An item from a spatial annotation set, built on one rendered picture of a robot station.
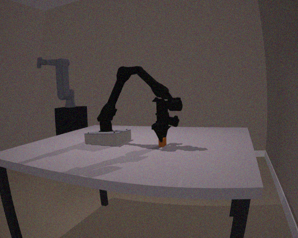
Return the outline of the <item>orange block with black square face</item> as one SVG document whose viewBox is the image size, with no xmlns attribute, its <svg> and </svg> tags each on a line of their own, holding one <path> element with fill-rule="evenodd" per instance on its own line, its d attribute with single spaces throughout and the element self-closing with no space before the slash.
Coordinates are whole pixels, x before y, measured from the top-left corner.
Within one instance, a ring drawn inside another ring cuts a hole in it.
<svg viewBox="0 0 298 238">
<path fill-rule="evenodd" d="M 158 144 L 159 144 L 159 147 L 164 147 L 166 145 L 166 137 L 163 137 L 163 141 L 162 142 L 160 142 L 158 140 Z"/>
</svg>

